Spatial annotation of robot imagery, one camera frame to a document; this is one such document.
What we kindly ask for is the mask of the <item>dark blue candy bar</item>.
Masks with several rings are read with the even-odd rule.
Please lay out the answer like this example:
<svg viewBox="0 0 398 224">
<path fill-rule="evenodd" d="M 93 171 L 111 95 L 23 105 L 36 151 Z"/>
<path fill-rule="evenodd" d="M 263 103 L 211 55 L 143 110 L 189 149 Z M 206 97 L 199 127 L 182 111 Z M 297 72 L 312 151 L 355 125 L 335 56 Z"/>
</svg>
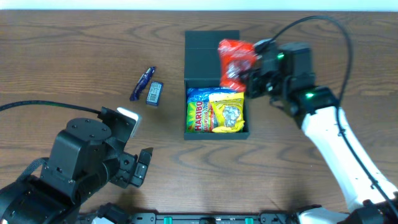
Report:
<svg viewBox="0 0 398 224">
<path fill-rule="evenodd" d="M 137 101 L 139 100 L 140 95 L 146 88 L 147 84 L 153 77 L 153 74 L 156 71 L 156 67 L 149 67 L 140 77 L 139 81 L 137 82 L 137 85 L 135 86 L 134 90 L 132 91 L 129 100 L 130 101 Z"/>
</svg>

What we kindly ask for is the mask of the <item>red candy bag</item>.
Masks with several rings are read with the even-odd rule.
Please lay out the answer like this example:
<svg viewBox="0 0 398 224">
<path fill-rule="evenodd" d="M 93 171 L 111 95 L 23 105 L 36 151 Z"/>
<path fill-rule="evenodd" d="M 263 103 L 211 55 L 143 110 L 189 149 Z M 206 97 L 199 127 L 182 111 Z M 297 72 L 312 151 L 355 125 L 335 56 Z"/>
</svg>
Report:
<svg viewBox="0 0 398 224">
<path fill-rule="evenodd" d="M 223 39 L 218 45 L 221 78 L 220 86 L 245 92 L 242 74 L 252 69 L 257 60 L 254 44 L 242 40 Z"/>
</svg>

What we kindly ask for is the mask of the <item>long blue snack packet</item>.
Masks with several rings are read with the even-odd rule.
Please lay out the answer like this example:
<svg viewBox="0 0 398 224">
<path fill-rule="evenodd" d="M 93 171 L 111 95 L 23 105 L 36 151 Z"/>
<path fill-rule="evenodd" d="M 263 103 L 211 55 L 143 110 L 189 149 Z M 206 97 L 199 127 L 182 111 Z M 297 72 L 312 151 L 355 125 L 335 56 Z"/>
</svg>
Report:
<svg viewBox="0 0 398 224">
<path fill-rule="evenodd" d="M 209 101 L 209 96 L 214 93 L 235 93 L 226 87 L 207 87 L 207 88 L 189 88 L 187 90 L 187 102 Z"/>
</svg>

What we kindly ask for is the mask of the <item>yellow candy bag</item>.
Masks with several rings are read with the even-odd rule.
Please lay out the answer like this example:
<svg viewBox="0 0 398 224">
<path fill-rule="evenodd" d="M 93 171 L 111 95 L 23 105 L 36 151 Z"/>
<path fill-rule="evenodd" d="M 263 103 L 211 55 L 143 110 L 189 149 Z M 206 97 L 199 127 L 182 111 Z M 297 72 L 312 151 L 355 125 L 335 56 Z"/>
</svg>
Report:
<svg viewBox="0 0 398 224">
<path fill-rule="evenodd" d="M 209 102 L 215 113 L 217 127 L 214 133 L 236 133 L 243 129 L 244 93 L 214 93 L 209 96 Z"/>
</svg>

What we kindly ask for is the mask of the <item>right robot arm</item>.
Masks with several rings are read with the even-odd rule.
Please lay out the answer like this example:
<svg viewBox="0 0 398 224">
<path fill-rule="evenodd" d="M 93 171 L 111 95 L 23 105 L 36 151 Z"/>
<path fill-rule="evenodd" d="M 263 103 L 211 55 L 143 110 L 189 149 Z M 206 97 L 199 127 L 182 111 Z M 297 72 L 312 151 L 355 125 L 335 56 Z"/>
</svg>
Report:
<svg viewBox="0 0 398 224">
<path fill-rule="evenodd" d="M 281 101 L 320 151 L 345 198 L 348 213 L 312 206 L 295 213 L 297 223 L 397 223 L 397 187 L 367 155 L 331 90 L 315 85 L 314 73 L 253 70 L 241 80 L 247 97 Z"/>
</svg>

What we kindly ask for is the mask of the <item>small blue white box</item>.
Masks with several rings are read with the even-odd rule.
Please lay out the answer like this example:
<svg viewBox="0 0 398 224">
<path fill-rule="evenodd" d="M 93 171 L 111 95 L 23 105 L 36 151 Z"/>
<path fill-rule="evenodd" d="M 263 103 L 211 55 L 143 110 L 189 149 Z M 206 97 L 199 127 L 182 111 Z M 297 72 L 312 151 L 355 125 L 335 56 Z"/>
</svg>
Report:
<svg viewBox="0 0 398 224">
<path fill-rule="evenodd" d="M 146 99 L 147 105 L 158 106 L 160 102 L 160 96 L 163 90 L 164 84 L 161 82 L 152 82 L 150 84 L 149 92 Z"/>
</svg>

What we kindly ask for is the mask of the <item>green Haribo worms bag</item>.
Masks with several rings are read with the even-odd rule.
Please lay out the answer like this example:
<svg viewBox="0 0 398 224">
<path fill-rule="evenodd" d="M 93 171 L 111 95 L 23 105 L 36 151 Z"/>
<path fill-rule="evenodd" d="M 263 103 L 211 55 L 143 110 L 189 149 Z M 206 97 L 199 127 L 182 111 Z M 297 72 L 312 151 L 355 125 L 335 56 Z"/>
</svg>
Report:
<svg viewBox="0 0 398 224">
<path fill-rule="evenodd" d="M 187 103 L 187 133 L 211 133 L 215 125 L 215 114 L 209 101 Z"/>
</svg>

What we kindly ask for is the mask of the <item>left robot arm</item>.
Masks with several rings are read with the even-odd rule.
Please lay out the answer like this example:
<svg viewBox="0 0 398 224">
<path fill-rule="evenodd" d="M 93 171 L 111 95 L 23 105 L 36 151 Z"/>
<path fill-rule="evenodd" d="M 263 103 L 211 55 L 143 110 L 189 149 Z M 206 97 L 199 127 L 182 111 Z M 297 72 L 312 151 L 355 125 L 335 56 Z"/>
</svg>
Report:
<svg viewBox="0 0 398 224">
<path fill-rule="evenodd" d="M 49 157 L 35 160 L 1 189 L 1 223 L 74 223 L 80 207 L 107 183 L 140 187 L 153 149 L 124 152 L 131 125 L 76 118 L 61 130 Z"/>
</svg>

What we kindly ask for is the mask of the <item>dark green box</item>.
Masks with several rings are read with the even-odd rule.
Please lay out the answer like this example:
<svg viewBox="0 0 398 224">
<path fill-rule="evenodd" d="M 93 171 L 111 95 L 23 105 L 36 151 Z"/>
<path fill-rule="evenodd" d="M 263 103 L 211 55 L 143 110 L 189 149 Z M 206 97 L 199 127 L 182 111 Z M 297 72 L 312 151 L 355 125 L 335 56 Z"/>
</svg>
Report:
<svg viewBox="0 0 398 224">
<path fill-rule="evenodd" d="M 184 93 L 189 88 L 220 85 L 221 69 L 218 45 L 223 39 L 240 39 L 238 30 L 187 30 L 185 32 Z M 189 133 L 185 140 L 244 140 L 250 135 L 248 103 L 244 103 L 243 130 L 237 133 Z"/>
</svg>

